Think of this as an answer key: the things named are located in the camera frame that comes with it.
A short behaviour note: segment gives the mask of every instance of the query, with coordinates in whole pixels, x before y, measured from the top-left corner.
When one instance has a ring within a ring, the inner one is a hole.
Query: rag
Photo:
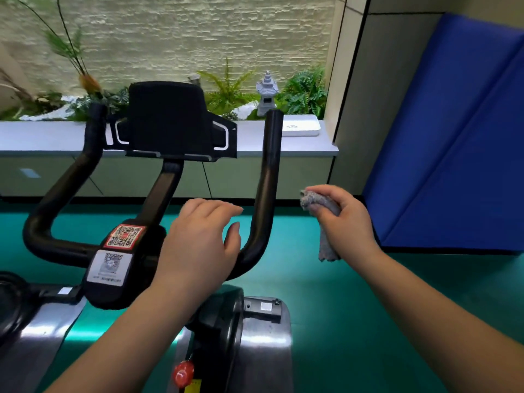
[[[301,191],[302,198],[300,199],[300,206],[306,210],[310,211],[309,207],[313,204],[318,204],[323,207],[326,207],[328,210],[330,210],[333,215],[339,216],[340,215],[340,206],[335,203],[331,198],[328,196],[323,196],[322,194],[318,194],[316,192],[312,192],[310,190],[303,190]],[[337,254],[337,252],[333,249],[331,244],[328,241],[328,236],[326,235],[326,232],[320,226],[320,249],[318,250],[318,259],[320,262],[327,260],[328,262],[333,262],[335,260],[340,260],[340,255]]]

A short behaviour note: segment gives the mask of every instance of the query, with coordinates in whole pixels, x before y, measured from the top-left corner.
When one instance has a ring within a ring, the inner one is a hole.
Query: green floor
[[[29,281],[77,284],[82,270],[45,263],[22,243],[29,206],[0,202],[0,270]],[[71,206],[56,237],[99,243],[136,206]],[[162,221],[169,226],[177,207]],[[320,263],[318,224],[300,210],[280,209],[260,263],[233,283],[247,295],[279,297],[291,312],[295,392],[445,392],[443,385],[396,328],[363,280],[342,262]],[[249,215],[240,234],[249,234]],[[494,327],[524,342],[524,256],[395,255],[427,282]],[[87,306],[70,330],[43,389],[120,312]],[[172,350],[154,371],[147,392],[164,392]]]

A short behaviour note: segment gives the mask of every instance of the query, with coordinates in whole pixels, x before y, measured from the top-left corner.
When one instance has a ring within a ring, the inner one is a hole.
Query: window ledge
[[[264,121],[238,121],[238,157],[262,155]],[[338,154],[320,122],[318,136],[283,137],[283,157],[331,157]],[[72,121],[0,121],[0,156],[77,156],[82,152],[85,123]],[[108,129],[106,135],[111,137]],[[105,150],[121,157],[124,151]]]

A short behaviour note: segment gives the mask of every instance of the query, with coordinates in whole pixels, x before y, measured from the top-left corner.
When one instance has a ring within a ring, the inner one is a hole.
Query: white stone wall
[[[84,31],[84,60],[107,89],[133,81],[186,81],[195,70],[237,75],[269,69],[277,80],[328,52],[334,0],[61,0],[70,31]],[[58,13],[43,12],[61,29]],[[38,90],[82,93],[73,67],[52,54],[43,25],[0,4],[0,41]]]

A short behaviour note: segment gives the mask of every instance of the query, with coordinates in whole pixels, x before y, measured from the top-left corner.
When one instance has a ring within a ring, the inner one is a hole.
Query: left hand
[[[218,200],[194,198],[180,210],[164,240],[152,287],[164,292],[183,284],[191,296],[204,301],[226,280],[240,252],[239,222],[232,224],[225,241],[222,232],[243,209]]]

